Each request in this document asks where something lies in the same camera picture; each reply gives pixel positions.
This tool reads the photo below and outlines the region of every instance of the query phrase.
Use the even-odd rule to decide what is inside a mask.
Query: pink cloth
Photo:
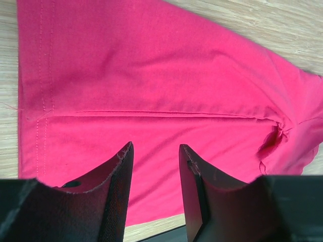
[[[127,225],[183,213],[178,148],[224,172],[301,174],[323,81],[160,0],[18,0],[19,177],[50,186],[132,141]]]

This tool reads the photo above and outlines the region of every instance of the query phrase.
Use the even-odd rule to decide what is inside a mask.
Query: bunched fabric
[[[160,0],[18,0],[19,177],[62,186],[135,147],[127,225],[183,213],[179,145],[244,182],[301,174],[323,81]]]

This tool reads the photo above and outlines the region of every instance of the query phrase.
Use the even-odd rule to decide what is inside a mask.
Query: wooden floor
[[[322,0],[169,2],[248,37],[304,70],[323,75]],[[17,177],[17,41],[15,0],[0,0],[0,178]],[[304,173],[323,174],[322,146]],[[179,215],[127,227],[125,241],[138,241],[182,224],[184,217]]]

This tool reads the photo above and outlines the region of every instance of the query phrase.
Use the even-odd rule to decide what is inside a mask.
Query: wood grain
[[[246,36],[296,66],[323,75],[323,1],[169,0]],[[17,177],[18,39],[16,3],[0,0],[0,178]],[[323,146],[304,174],[323,174]],[[137,241],[184,224],[178,215],[126,228]]]

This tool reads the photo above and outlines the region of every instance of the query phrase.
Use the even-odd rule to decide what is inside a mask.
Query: pink fabric
[[[160,0],[18,0],[19,177],[50,186],[128,141],[127,225],[183,213],[178,148],[245,182],[301,174],[323,81]]]

